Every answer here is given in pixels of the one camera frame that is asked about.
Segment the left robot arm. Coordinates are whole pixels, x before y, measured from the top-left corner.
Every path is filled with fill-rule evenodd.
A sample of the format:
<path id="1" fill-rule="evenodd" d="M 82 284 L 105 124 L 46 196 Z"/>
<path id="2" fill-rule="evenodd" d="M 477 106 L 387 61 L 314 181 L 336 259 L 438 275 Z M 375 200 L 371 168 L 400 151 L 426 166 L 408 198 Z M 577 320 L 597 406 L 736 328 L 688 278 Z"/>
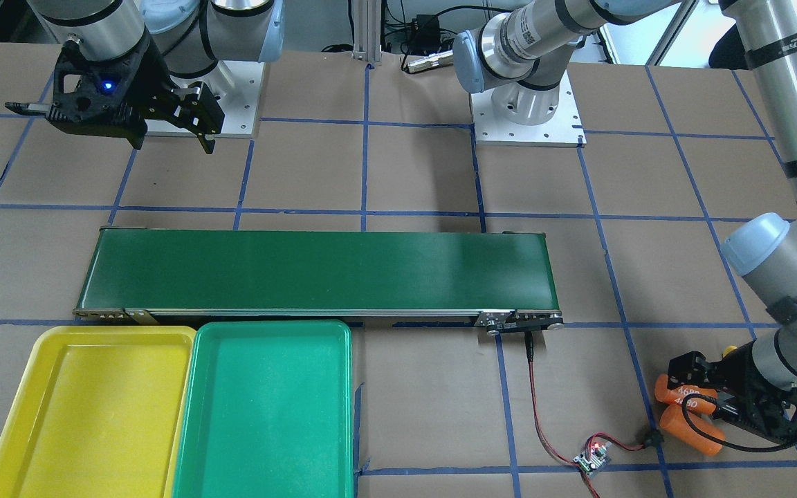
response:
<path id="1" fill-rule="evenodd" d="M 797 205 L 797 1 L 722 1 L 739 34 L 738 50 L 753 73 L 773 132 L 769 167 L 785 179 Z M 453 41 L 462 88 L 485 93 L 509 122 L 535 125 L 551 117 L 571 47 L 607 24 L 630 25 L 668 1 L 532 1 L 495 15 Z M 797 219 L 777 212 L 737 228 L 722 258 L 758 297 L 777 331 L 707 360 L 689 352 L 668 363 L 661 384 L 686 390 L 673 401 L 676 435 L 728 447 L 690 409 L 771 442 L 767 452 L 797 444 Z"/>

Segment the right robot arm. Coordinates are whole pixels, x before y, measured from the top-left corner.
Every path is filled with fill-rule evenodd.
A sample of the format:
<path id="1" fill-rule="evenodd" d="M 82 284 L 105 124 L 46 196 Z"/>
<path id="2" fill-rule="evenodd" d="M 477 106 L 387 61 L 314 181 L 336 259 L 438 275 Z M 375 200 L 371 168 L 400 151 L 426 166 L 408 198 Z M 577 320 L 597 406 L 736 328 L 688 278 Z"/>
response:
<path id="1" fill-rule="evenodd" d="M 60 43 L 50 103 L 7 103 L 64 133 L 252 138 L 284 50 L 282 1 L 32 1 Z"/>

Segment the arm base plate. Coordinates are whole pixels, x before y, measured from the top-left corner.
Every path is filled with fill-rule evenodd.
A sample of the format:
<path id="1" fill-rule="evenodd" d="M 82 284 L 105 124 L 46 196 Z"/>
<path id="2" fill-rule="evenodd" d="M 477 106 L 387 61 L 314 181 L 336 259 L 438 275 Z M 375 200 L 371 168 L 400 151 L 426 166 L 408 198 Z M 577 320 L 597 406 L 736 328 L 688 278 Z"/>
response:
<path id="1" fill-rule="evenodd" d="M 217 138 L 253 138 L 268 64 L 256 61 L 219 61 L 206 75 L 205 82 L 224 112 L 224 123 Z"/>
<path id="2" fill-rule="evenodd" d="M 469 95 L 475 140 L 485 146 L 583 147 L 587 138 L 569 74 L 547 91 L 512 83 Z"/>

